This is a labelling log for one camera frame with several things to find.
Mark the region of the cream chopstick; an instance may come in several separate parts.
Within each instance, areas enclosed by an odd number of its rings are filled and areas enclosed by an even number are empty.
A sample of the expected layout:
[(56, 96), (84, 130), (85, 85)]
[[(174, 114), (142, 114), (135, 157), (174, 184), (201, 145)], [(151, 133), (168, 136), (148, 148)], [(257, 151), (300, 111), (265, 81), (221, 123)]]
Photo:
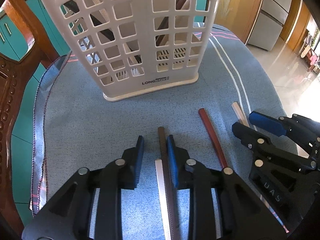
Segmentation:
[(233, 102), (233, 103), (232, 103), (232, 109), (233, 109), (234, 113), (236, 114), (236, 116), (237, 116), (237, 118), (238, 118), (238, 121), (239, 121), (241, 124), (249, 127), (249, 123), (248, 123), (248, 121), (247, 121), (247, 118), (246, 118), (246, 116), (244, 115), (243, 111), (241, 110), (241, 108), (240, 108), (240, 106), (238, 105), (237, 102)]

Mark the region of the red chopstick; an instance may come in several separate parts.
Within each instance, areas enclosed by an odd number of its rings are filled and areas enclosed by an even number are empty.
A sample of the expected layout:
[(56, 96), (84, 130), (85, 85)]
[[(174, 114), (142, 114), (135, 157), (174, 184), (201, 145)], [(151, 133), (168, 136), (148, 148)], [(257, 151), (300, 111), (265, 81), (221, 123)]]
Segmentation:
[(219, 139), (215, 133), (212, 123), (210, 122), (210, 118), (204, 108), (198, 110), (198, 114), (204, 124), (204, 127), (208, 133), (208, 136), (212, 142), (213, 148), (217, 154), (217, 158), (221, 164), (222, 168), (226, 168), (228, 166), (227, 160), (225, 158), (224, 152), (222, 150)]

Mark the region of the dark brown chopstick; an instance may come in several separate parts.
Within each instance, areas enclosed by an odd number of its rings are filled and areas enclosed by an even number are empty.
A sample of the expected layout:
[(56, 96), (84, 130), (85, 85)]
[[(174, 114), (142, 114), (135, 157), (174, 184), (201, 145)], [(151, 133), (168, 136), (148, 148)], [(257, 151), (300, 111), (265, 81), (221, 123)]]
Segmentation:
[(158, 128), (159, 146), (163, 165), (164, 183), (167, 195), (167, 205), (170, 220), (171, 239), (181, 239), (180, 228), (177, 218), (177, 205), (174, 189), (171, 183), (169, 156), (167, 153), (167, 141), (164, 127)]

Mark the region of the white chopstick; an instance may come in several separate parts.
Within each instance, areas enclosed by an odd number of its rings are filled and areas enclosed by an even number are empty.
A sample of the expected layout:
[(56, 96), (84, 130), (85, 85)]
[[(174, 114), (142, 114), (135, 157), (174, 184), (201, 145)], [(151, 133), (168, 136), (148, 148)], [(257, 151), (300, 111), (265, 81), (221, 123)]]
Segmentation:
[(155, 160), (155, 167), (156, 167), (158, 194), (159, 194), (159, 202), (161, 207), (164, 236), (166, 240), (171, 240), (171, 229), (170, 229), (170, 220), (169, 220), (169, 212), (168, 212), (168, 205), (167, 205), (167, 195), (166, 195), (163, 165), (162, 165), (161, 159)]

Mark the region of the blue striped cloth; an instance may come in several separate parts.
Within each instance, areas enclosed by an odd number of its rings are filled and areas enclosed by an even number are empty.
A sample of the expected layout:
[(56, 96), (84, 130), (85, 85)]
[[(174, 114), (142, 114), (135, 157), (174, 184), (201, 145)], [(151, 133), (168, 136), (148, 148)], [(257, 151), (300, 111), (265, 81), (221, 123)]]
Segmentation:
[(232, 133), (232, 104), (245, 115), (285, 114), (280, 98), (259, 61), (227, 28), (214, 25), (199, 78), (184, 85), (109, 102), (83, 65), (64, 56), (42, 76), (34, 106), (32, 212), (37, 214), (79, 168), (96, 170), (145, 140), (140, 180), (122, 192), (124, 239), (164, 239), (155, 160), (157, 129), (163, 126), (178, 146), (207, 167), (219, 161), (198, 110), (208, 113), (229, 165), (248, 180), (252, 154)]

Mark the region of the grey refrigerator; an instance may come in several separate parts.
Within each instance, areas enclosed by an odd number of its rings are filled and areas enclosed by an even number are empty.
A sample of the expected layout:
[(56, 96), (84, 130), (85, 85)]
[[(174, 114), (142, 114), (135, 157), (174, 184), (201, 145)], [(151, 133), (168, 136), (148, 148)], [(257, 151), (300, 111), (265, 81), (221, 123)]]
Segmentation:
[(271, 51), (286, 22), (292, 0), (263, 0), (248, 44)]

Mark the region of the wooden glass sliding door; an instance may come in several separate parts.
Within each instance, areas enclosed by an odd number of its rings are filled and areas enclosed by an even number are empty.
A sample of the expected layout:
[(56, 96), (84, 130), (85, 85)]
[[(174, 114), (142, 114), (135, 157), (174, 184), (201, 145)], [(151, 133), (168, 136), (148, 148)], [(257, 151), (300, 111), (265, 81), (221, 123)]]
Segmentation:
[(219, 0), (214, 23), (229, 29), (246, 44), (262, 3), (263, 0)]

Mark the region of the white plastic utensil basket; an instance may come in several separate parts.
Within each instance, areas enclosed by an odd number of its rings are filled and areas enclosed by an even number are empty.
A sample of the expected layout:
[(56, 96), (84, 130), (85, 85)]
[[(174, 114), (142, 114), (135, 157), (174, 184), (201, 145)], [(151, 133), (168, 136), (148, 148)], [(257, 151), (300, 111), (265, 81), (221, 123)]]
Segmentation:
[(41, 0), (107, 101), (195, 83), (219, 0)]

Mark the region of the brown wooden chair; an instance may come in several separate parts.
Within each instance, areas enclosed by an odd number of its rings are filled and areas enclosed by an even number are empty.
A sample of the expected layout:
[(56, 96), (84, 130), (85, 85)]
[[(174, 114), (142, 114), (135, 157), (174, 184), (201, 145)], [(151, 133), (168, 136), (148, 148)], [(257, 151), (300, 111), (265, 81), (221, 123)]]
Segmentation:
[(28, 81), (39, 64), (48, 68), (59, 55), (42, 23), (24, 0), (1, 0), (1, 5), (28, 46), (19, 61), (1, 55), (1, 228), (21, 235), (24, 225), (12, 194), (12, 129)]

